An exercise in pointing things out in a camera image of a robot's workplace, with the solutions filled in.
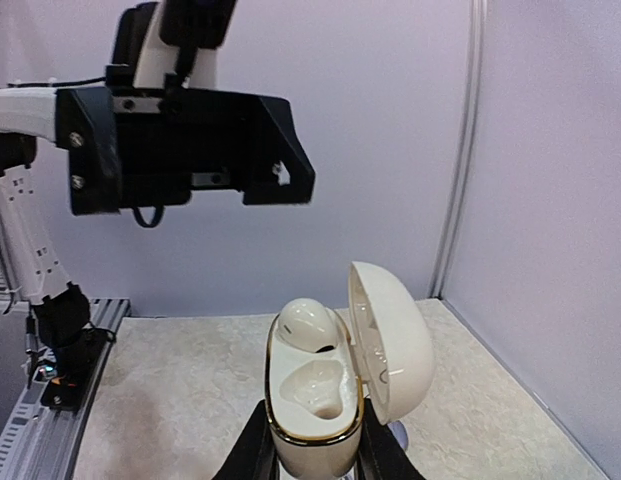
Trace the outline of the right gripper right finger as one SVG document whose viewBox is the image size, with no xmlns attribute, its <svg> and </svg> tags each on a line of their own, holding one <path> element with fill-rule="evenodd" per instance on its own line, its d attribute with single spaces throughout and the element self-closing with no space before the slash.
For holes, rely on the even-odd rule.
<svg viewBox="0 0 621 480">
<path fill-rule="evenodd" d="M 364 399 L 359 442 L 359 478 L 425 480 L 401 448 L 390 428 L 378 421 L 369 398 Z"/>
</svg>

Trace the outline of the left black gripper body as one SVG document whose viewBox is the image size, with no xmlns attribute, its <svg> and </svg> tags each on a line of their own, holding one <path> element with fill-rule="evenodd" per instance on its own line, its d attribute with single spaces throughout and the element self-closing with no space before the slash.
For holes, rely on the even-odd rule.
<svg viewBox="0 0 621 480">
<path fill-rule="evenodd" d="M 177 86 L 135 88 L 128 65 L 107 69 L 116 125 L 110 208 L 166 208 L 205 190 L 270 201 L 270 99 Z"/>
</svg>

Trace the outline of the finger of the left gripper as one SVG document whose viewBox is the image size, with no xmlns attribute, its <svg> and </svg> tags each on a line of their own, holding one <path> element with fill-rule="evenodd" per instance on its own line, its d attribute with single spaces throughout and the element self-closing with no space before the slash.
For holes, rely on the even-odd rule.
<svg viewBox="0 0 621 480">
<path fill-rule="evenodd" d="M 252 99 L 249 174 L 242 202 L 247 206 L 310 203 L 316 174 L 297 136 L 290 102 L 263 95 Z"/>
<path fill-rule="evenodd" d="M 103 86 L 57 90 L 55 127 L 56 146 L 68 152 L 72 214 L 119 212 L 122 164 L 110 90 Z"/>
</svg>

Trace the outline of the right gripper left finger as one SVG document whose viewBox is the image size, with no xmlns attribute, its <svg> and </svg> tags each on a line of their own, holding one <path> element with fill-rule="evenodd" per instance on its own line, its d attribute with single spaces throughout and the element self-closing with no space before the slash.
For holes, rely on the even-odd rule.
<svg viewBox="0 0 621 480">
<path fill-rule="evenodd" d="M 249 420 L 217 472 L 217 480 L 278 478 L 278 459 L 270 432 L 265 401 L 255 406 Z"/>
</svg>

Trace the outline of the cream earbud charging case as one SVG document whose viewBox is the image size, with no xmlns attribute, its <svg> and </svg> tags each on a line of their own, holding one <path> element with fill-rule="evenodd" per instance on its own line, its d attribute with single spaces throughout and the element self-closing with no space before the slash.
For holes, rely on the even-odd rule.
<svg viewBox="0 0 621 480">
<path fill-rule="evenodd" d="M 425 320 L 404 284 L 385 268 L 354 261 L 348 314 L 326 307 L 334 349 L 307 353 L 284 343 L 271 323 L 264 400 L 278 461 L 295 479 L 339 479 L 359 468 L 364 399 L 382 425 L 424 400 L 435 371 Z"/>
</svg>

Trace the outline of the cream white earbud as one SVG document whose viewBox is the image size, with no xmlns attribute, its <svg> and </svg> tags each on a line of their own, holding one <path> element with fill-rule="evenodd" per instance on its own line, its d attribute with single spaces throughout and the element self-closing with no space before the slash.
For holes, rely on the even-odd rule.
<svg viewBox="0 0 621 480">
<path fill-rule="evenodd" d="M 326 307 L 310 298 L 291 300 L 282 308 L 277 335 L 284 343 L 307 353 L 329 351 L 338 344 L 336 324 Z"/>
</svg>

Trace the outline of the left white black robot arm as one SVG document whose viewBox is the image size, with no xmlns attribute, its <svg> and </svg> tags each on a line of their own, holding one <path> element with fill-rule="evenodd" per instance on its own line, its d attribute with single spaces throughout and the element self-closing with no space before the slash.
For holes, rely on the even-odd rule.
<svg viewBox="0 0 621 480">
<path fill-rule="evenodd" d="M 246 205 L 306 204 L 315 172 L 287 100 L 218 90 L 231 1 L 150 1 L 120 17 L 102 77 L 0 88 L 0 262 L 29 305 L 26 349 L 77 344 L 89 305 L 60 264 L 31 171 L 46 140 L 69 160 L 76 216 L 139 214 L 155 227 L 199 190 Z"/>
</svg>

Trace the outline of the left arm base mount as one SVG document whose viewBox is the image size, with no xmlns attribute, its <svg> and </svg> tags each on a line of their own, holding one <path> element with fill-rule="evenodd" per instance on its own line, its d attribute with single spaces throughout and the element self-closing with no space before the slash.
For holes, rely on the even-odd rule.
<svg viewBox="0 0 621 480">
<path fill-rule="evenodd" d="M 76 412 L 88 393 L 101 354 L 116 333 L 91 321 L 90 304 L 72 282 L 56 297 L 31 304 L 26 317 L 27 385 L 46 380 L 41 404 Z"/>
</svg>

